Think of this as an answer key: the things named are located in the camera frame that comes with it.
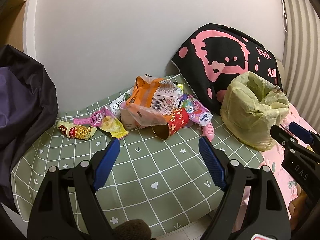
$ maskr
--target orange snack bag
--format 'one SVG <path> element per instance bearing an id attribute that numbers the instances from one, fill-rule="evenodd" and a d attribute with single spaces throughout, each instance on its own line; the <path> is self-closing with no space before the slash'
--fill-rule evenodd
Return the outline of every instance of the orange snack bag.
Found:
<path id="1" fill-rule="evenodd" d="M 141 126 L 167 124 L 181 90 L 163 78 L 137 77 L 127 110 Z"/>

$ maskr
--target star pattern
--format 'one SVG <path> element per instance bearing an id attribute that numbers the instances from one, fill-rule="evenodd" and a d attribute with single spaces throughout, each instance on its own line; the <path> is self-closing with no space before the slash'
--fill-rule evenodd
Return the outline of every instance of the star pattern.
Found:
<path id="1" fill-rule="evenodd" d="M 116 224 L 119 223 L 117 218 L 112 217 L 112 219 L 110 220 L 111 223 Z"/>

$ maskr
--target green checkered sheet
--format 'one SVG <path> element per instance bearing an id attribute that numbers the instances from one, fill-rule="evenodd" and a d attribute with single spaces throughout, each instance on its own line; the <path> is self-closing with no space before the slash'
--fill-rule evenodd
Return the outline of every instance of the green checkered sheet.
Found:
<path id="1" fill-rule="evenodd" d="M 167 79 L 183 83 L 184 92 L 192 94 L 181 75 Z M 80 111 L 59 113 L 57 121 L 73 122 L 77 117 L 89 117 L 127 90 Z M 215 134 L 212 144 L 216 148 L 247 167 L 260 165 L 263 161 L 260 152 L 239 142 L 220 116 L 213 116 L 212 125 Z M 11 173 L 15 204 L 25 222 L 28 222 L 32 203 L 50 166 L 75 167 L 83 160 L 90 160 L 111 140 L 99 129 L 88 141 L 69 139 L 55 126 L 37 139 Z M 212 182 L 199 154 L 201 134 L 197 124 L 180 129 L 165 141 L 157 138 L 151 127 L 129 130 L 129 135 L 120 140 L 120 154 L 105 186 L 96 193 L 111 227 L 140 218 L 150 226 L 152 236 L 157 237 L 217 208 L 223 192 Z M 76 224 L 87 232 L 74 188 L 69 188 L 69 196 Z"/>

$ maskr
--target black pillow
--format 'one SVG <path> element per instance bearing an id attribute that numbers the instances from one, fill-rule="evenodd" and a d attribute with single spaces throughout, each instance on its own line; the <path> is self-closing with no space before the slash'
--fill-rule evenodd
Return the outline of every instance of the black pillow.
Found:
<path id="1" fill-rule="evenodd" d="M 230 82 L 246 71 L 282 89 L 273 54 L 250 36 L 224 25 L 200 27 L 182 44 L 172 63 L 201 103 L 217 114 Z"/>

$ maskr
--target white wall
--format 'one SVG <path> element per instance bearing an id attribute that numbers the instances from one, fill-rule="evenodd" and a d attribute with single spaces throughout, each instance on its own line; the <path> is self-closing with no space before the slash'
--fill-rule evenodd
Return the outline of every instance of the white wall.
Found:
<path id="1" fill-rule="evenodd" d="M 171 57 L 206 23 L 239 29 L 282 59 L 280 0 L 38 0 L 36 59 L 60 110 L 81 109 L 137 75 L 177 72 Z"/>

